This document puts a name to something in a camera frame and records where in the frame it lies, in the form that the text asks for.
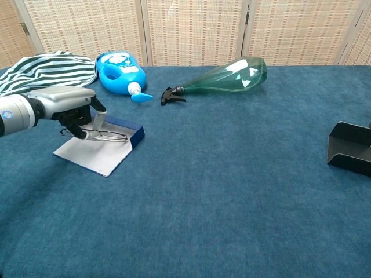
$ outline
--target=green spray bottle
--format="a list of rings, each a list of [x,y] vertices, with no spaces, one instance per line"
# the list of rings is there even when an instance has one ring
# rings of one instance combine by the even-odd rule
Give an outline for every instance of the green spray bottle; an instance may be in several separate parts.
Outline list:
[[[261,57],[240,57],[226,65],[208,71],[183,85],[167,88],[161,105],[172,101],[186,101],[182,95],[191,93],[244,93],[267,79],[267,66]]]

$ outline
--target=white label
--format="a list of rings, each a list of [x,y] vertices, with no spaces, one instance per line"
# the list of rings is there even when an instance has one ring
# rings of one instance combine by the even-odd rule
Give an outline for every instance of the white label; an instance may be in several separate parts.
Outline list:
[[[109,60],[109,62],[111,63],[114,63],[114,64],[118,64],[118,63],[121,63],[125,60],[125,57],[129,57],[130,55],[127,54],[126,52],[119,52],[119,53],[111,53],[111,54],[107,54],[107,55],[104,55],[100,61],[102,63],[106,62],[107,60]]]
[[[236,63],[233,63],[229,66],[227,66],[227,71],[232,71],[233,73],[238,72],[244,68],[247,68],[249,66],[248,62],[246,60],[239,60]]]
[[[130,72],[137,72],[139,71],[139,69],[136,67],[136,66],[132,66],[132,67],[120,67],[120,70],[124,73],[124,74],[128,74]]]
[[[255,73],[257,72],[257,69],[255,68],[250,68],[250,76],[253,77]]]
[[[247,85],[250,83],[251,83],[251,80],[244,80],[244,79],[242,80],[242,84],[244,87],[247,87]]]

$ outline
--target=eyeglasses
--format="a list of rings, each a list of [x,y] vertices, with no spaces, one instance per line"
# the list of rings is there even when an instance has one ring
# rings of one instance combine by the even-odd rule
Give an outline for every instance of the eyeglasses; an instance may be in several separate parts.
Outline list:
[[[89,139],[90,141],[106,141],[106,142],[127,142],[128,136],[126,134],[121,134],[114,131],[104,131],[104,130],[90,130],[82,129],[85,132],[98,132],[98,135],[94,138]],[[62,129],[60,131],[62,136],[75,137],[69,130]]]

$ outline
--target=green and white striped towel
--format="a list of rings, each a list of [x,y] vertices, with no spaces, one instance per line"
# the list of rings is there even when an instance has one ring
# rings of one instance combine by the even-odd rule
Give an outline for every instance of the green and white striped towel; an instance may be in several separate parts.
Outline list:
[[[0,76],[0,97],[52,86],[84,87],[97,76],[95,61],[70,52],[23,57]]]

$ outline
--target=robotic arm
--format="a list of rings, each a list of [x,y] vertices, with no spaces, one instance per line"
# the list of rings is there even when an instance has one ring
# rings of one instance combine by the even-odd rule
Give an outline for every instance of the robotic arm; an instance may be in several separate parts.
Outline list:
[[[93,131],[86,131],[80,126],[92,121],[90,106],[97,114]],[[58,120],[74,137],[90,140],[98,136],[107,111],[94,90],[57,86],[34,90],[27,96],[0,97],[0,113],[0,137],[30,129],[41,119],[50,119]]]

